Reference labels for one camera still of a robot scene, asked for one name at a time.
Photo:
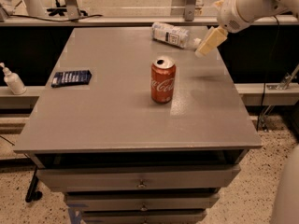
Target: cable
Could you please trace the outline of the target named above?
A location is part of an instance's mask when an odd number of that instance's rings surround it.
[[[4,140],[8,141],[12,146],[15,146],[14,143],[12,143],[12,142],[9,141],[8,139],[6,139],[4,136],[0,135],[0,137],[3,138]],[[27,154],[24,153],[23,155],[25,155],[28,159],[30,159],[30,157],[29,157]]]
[[[277,45],[277,42],[278,42],[278,36],[279,36],[279,31],[280,31],[280,23],[279,23],[279,20],[276,16],[273,16],[277,23],[278,23],[278,31],[277,31],[277,35],[275,37],[275,40],[274,40],[274,43],[273,43],[273,46],[271,48],[271,51],[269,53],[269,61],[268,61],[268,64],[266,66],[266,71],[265,71],[265,75],[264,75],[264,83],[263,83],[263,94],[262,94],[262,99],[261,99],[261,104],[260,104],[260,114],[258,115],[258,120],[257,120],[257,123],[256,123],[256,130],[258,131],[259,130],[259,126],[260,126],[260,116],[261,116],[261,112],[263,111],[262,108],[263,108],[263,100],[264,100],[264,97],[265,97],[265,84],[267,82],[267,79],[268,79],[268,75],[269,75],[269,64],[271,63],[271,59],[272,59],[272,56],[273,56],[273,51],[274,51],[274,48],[275,46]]]
[[[12,142],[9,141],[8,139],[6,139],[4,136],[0,135],[0,138],[3,138],[5,141],[9,142],[12,146],[15,146],[14,143],[12,143]]]
[[[79,20],[83,20],[83,19],[89,19],[89,18],[93,18],[93,17],[102,17],[103,15],[101,14],[94,14],[94,15],[90,15],[90,16],[85,16],[85,17],[81,17],[78,19],[67,19],[67,20],[54,20],[54,19],[43,19],[43,18],[38,18],[38,17],[34,17],[34,16],[27,16],[27,15],[10,15],[9,17],[19,17],[19,18],[27,18],[27,19],[37,19],[37,20],[42,20],[42,21],[56,21],[56,22],[67,22],[67,21],[79,21]]]

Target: white bottle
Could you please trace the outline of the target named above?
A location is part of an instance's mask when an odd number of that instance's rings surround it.
[[[0,63],[0,66],[3,68],[4,81],[10,87],[11,91],[14,94],[23,94],[26,92],[26,87],[22,83],[20,77],[16,73],[12,73],[3,63]]]
[[[192,37],[188,29],[179,26],[155,22],[151,28],[152,38],[183,49],[196,50],[201,42],[201,39]]]

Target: can lid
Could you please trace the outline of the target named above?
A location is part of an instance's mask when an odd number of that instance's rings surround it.
[[[160,69],[169,69],[175,65],[175,60],[169,56],[160,56],[153,64]]]

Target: drawer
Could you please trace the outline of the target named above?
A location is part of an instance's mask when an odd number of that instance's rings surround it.
[[[199,189],[227,187],[239,173],[236,165],[159,166],[39,170],[52,191]]]
[[[125,193],[66,195],[65,203],[79,211],[150,211],[161,209],[207,209],[219,199],[217,193]]]
[[[195,224],[205,216],[205,210],[82,213],[87,224]]]

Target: black panel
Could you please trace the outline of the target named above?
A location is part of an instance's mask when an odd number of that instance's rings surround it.
[[[299,63],[298,41],[297,25],[250,26],[229,34],[219,51],[234,83],[277,83]]]
[[[0,62],[17,73],[26,86],[44,86],[72,30],[72,27],[1,27]]]

